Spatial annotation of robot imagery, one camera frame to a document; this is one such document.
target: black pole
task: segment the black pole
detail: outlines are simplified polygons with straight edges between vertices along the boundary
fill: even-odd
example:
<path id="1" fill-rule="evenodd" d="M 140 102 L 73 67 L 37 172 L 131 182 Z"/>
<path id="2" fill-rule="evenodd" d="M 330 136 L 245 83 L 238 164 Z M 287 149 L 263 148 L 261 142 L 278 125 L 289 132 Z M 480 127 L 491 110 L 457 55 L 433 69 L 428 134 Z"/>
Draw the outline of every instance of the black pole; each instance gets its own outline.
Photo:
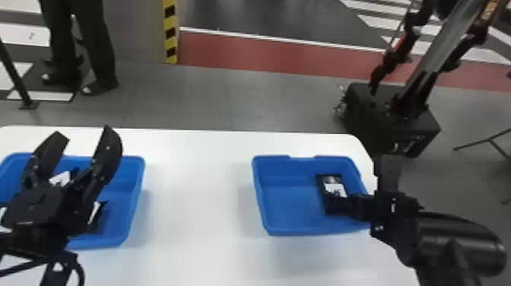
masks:
<path id="1" fill-rule="evenodd" d="M 16 68 L 12 63 L 11 56 L 7 52 L 7 49 L 4 46 L 4 42 L 2 42 L 2 38 L 0 37 L 0 61 L 4 63 L 5 70 L 11 77 L 12 82 L 14 83 L 14 88 L 20 94 L 23 103 L 21 104 L 21 110 L 35 110 L 39 106 L 39 102 L 33 101 L 30 99 L 28 95 L 27 88 L 23 83 L 23 80 L 20 78 L 20 75 L 17 73 Z"/>

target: leg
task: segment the leg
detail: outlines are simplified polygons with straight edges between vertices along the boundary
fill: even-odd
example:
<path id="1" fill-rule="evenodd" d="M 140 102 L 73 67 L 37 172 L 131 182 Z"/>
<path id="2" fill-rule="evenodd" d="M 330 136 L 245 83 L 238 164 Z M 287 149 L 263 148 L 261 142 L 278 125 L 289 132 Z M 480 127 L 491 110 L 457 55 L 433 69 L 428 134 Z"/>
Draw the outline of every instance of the leg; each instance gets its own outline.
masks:
<path id="1" fill-rule="evenodd" d="M 71 9 L 65 0 L 40 0 L 46 26 L 50 30 L 50 47 L 59 77 L 76 75 L 75 43 L 71 34 Z"/>
<path id="2" fill-rule="evenodd" d="M 117 86 L 116 60 L 103 18 L 103 0 L 70 0 L 84 38 L 90 64 L 103 87 Z"/>

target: blue plastic tray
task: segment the blue plastic tray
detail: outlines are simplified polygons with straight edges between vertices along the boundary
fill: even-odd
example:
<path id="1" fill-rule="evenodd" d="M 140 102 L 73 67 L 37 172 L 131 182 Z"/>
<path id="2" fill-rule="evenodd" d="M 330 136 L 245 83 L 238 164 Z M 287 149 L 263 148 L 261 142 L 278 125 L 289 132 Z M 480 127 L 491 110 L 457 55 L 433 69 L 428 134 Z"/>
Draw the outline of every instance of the blue plastic tray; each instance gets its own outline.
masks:
<path id="1" fill-rule="evenodd" d="M 340 173 L 348 195 L 367 194 L 348 157 L 257 156 L 252 171 L 262 225 L 270 235 L 342 234 L 369 227 L 323 210 L 316 174 Z"/>
<path id="2" fill-rule="evenodd" d="M 20 176 L 30 157 L 29 153 L 15 153 L 0 165 L 0 202 L 9 202 L 20 190 Z M 55 174 L 73 167 L 84 169 L 91 157 L 62 156 Z M 122 157 L 119 169 L 110 184 L 103 188 L 98 201 L 108 201 L 101 215 L 98 233 L 83 234 L 68 244 L 68 249 L 94 249 L 119 246 L 129 234 L 141 190 L 145 162 L 141 157 Z"/>

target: shoe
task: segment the shoe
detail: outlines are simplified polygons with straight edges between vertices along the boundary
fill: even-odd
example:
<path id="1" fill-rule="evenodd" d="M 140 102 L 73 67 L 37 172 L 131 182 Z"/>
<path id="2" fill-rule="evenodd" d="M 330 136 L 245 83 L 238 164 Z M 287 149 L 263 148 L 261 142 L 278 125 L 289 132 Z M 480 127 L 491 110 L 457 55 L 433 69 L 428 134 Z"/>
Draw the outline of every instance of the shoe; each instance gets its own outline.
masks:
<path id="1" fill-rule="evenodd" d="M 43 81 L 44 85 L 64 85 L 72 91 L 76 91 L 78 85 L 80 84 L 81 73 L 80 71 L 76 71 L 71 76 L 63 76 L 57 72 L 52 72 L 49 74 L 42 74 L 41 81 Z"/>
<path id="2" fill-rule="evenodd" d="M 107 86 L 99 84 L 97 81 L 94 81 L 90 84 L 86 84 L 80 89 L 80 92 L 86 97 L 95 97 L 101 94 L 105 94 L 108 91 L 114 90 L 119 87 L 119 82 L 114 81 L 112 84 L 108 84 Z"/>

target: black box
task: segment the black box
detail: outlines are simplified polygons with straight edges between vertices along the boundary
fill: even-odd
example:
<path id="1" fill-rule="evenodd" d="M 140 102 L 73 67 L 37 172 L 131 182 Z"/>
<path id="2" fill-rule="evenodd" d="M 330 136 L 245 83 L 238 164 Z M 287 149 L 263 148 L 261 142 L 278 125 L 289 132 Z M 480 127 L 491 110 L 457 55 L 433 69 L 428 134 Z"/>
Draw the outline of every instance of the black box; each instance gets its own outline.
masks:
<path id="1" fill-rule="evenodd" d="M 403 154 L 417 157 L 440 132 L 440 126 L 429 110 L 418 119 L 405 119 L 390 112 L 392 98 L 403 87 L 379 86 L 376 96 L 367 84 L 350 84 L 344 98 L 346 129 L 357 136 L 371 156 Z"/>

